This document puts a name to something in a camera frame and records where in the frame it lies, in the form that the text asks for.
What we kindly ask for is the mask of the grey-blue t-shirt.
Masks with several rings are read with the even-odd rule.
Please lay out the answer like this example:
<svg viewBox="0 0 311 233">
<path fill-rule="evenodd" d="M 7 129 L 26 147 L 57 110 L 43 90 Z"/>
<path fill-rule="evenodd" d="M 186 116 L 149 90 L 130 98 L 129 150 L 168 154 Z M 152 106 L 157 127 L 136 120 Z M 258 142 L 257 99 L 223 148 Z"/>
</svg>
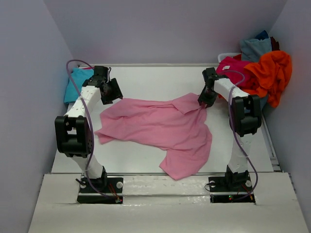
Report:
<svg viewBox="0 0 311 233">
<path fill-rule="evenodd" d="M 242 61 L 258 62 L 262 55 L 272 51 L 271 39 L 243 39 L 240 40 L 240 49 Z"/>
</svg>

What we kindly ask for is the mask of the maroon t-shirt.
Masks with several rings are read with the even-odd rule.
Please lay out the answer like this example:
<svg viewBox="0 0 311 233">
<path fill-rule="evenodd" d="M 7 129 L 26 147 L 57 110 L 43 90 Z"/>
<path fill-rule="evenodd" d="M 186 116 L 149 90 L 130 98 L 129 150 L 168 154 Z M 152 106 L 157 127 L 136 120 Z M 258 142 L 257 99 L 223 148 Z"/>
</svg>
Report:
<svg viewBox="0 0 311 233">
<path fill-rule="evenodd" d="M 279 42 L 276 41 L 273 37 L 270 37 L 270 40 L 271 40 L 272 51 L 280 50 Z"/>
</svg>

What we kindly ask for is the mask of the crumpled magenta t-shirt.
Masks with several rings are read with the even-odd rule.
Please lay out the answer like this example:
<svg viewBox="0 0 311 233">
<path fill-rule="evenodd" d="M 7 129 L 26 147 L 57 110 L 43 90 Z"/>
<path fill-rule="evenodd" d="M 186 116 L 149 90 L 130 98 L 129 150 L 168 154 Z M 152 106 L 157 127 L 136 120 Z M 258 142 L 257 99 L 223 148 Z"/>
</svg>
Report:
<svg viewBox="0 0 311 233">
<path fill-rule="evenodd" d="M 249 88 L 252 85 L 250 75 L 245 71 L 244 67 L 250 64 L 250 61 L 242 61 L 241 55 L 230 57 L 226 56 L 218 65 L 216 73 L 226 75 L 232 83 L 238 83 L 242 80 L 242 75 L 245 79 L 238 85 L 239 88 Z"/>
</svg>

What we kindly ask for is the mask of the white laundry basket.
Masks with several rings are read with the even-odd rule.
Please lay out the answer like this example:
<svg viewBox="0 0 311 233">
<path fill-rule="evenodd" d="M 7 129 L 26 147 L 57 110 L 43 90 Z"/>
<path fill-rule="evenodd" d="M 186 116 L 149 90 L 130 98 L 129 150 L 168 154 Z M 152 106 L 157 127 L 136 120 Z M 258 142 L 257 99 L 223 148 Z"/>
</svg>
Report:
<svg viewBox="0 0 311 233">
<path fill-rule="evenodd" d="M 225 59 L 226 57 L 235 57 L 235 56 L 239 56 L 241 55 L 241 53 L 236 53 L 236 52 L 230 52 L 230 53 L 220 53 L 218 55 L 218 63 L 220 63 L 223 59 Z"/>
</svg>

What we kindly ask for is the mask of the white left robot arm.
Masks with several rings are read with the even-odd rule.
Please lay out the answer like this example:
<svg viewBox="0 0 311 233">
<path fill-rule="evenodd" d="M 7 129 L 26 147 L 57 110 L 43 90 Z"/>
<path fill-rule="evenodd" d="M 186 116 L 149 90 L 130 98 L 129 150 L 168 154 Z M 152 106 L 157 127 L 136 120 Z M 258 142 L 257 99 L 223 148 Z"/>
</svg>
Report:
<svg viewBox="0 0 311 233">
<path fill-rule="evenodd" d="M 91 112 L 98 102 L 112 104 L 123 95 L 115 78 L 110 78 L 109 67 L 94 66 L 93 74 L 81 88 L 73 84 L 78 98 L 63 116 L 55 121 L 57 149 L 75 161 L 82 170 L 82 185 L 101 194 L 107 188 L 108 178 L 104 168 L 94 155 L 94 129 Z"/>
</svg>

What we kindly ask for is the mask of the folded turquoise t-shirt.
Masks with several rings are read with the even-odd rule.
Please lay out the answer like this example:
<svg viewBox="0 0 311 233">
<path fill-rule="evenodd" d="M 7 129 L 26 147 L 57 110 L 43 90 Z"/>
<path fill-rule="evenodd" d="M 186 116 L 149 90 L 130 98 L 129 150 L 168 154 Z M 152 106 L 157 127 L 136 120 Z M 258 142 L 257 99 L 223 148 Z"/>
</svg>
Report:
<svg viewBox="0 0 311 233">
<path fill-rule="evenodd" d="M 93 70 L 83 70 L 80 68 L 74 68 L 73 72 L 71 73 L 71 77 L 75 82 L 78 90 L 81 92 L 82 85 L 85 80 L 88 80 L 94 74 Z M 78 99 L 79 95 L 72 83 L 72 80 L 69 79 L 69 83 L 67 85 L 64 97 L 64 103 L 69 104 L 75 102 Z"/>
</svg>

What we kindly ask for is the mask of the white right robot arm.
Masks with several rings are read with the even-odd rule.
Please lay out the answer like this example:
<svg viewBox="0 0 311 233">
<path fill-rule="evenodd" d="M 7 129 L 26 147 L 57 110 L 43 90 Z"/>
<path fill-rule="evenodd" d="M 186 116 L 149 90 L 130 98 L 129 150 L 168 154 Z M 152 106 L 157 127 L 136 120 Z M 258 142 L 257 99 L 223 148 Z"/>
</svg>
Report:
<svg viewBox="0 0 311 233">
<path fill-rule="evenodd" d="M 242 91 L 238 86 L 245 81 L 245 75 L 238 72 L 241 80 L 233 83 L 227 71 L 217 73 L 214 68 L 206 68 L 202 75 L 205 86 L 199 95 L 198 102 L 209 108 L 218 96 L 228 103 L 229 126 L 234 139 L 231 158 L 225 175 L 210 177 L 209 191 L 212 193 L 236 192 L 242 190 L 251 194 L 257 183 L 252 183 L 248 168 L 254 167 L 249 158 L 249 151 L 254 135 L 262 124 L 260 97 Z"/>
</svg>

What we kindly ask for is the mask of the crumpled orange t-shirt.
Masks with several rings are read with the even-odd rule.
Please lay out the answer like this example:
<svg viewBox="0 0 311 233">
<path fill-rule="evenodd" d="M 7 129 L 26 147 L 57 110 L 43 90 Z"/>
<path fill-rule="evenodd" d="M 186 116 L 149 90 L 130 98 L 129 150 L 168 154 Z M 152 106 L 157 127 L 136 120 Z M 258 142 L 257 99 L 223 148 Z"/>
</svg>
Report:
<svg viewBox="0 0 311 233">
<path fill-rule="evenodd" d="M 268 104 L 276 108 L 282 92 L 292 75 L 291 56 L 281 50 L 262 55 L 258 62 L 249 63 L 244 68 L 248 80 L 241 89 L 248 94 L 268 97 Z"/>
</svg>

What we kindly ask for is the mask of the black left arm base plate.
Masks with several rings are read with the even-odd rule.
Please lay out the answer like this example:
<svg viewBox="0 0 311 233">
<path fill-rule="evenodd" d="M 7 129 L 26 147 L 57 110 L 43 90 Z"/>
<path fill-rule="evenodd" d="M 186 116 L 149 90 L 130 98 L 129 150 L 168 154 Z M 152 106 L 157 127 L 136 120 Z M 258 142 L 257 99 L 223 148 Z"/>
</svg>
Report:
<svg viewBox="0 0 311 233">
<path fill-rule="evenodd" d="M 79 204 L 123 204 L 123 177 L 108 176 L 106 186 L 100 183 L 100 179 L 91 179 L 98 191 L 92 188 L 84 176 L 75 180 L 79 184 Z"/>
</svg>

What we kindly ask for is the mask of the dark blue t-shirt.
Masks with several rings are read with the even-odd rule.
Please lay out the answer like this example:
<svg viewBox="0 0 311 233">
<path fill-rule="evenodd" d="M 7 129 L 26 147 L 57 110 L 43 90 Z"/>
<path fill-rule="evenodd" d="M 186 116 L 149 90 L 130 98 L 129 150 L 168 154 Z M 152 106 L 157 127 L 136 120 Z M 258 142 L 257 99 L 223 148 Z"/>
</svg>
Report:
<svg viewBox="0 0 311 233">
<path fill-rule="evenodd" d="M 257 40 L 264 40 L 264 39 L 268 39 L 268 38 L 269 38 L 269 35 L 265 30 L 263 30 L 262 32 L 260 32 L 259 34 L 257 34 L 255 36 L 255 39 L 257 39 Z"/>
</svg>

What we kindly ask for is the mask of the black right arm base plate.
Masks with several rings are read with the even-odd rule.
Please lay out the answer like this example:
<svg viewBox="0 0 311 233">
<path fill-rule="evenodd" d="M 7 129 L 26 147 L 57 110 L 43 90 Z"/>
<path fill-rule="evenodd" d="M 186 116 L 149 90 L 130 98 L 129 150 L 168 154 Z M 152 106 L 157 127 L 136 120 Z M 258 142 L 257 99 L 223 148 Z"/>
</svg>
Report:
<svg viewBox="0 0 311 233">
<path fill-rule="evenodd" d="M 206 191 L 210 193 L 210 202 L 216 203 L 256 203 L 252 191 L 250 177 L 244 182 L 239 182 L 233 187 L 229 187 L 224 176 L 212 176 L 208 178 L 205 185 Z"/>
</svg>

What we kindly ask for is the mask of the light pink t-shirt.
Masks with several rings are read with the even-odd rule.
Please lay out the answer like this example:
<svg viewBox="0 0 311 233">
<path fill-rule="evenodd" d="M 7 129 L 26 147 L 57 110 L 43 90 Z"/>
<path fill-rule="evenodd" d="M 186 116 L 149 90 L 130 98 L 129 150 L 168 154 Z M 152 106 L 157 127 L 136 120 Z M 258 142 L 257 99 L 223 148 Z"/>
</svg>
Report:
<svg viewBox="0 0 311 233">
<path fill-rule="evenodd" d="M 196 174 L 208 161 L 212 134 L 207 111 L 188 93 L 169 101 L 122 99 L 100 113 L 101 144 L 131 141 L 166 151 L 159 167 L 172 179 Z"/>
</svg>

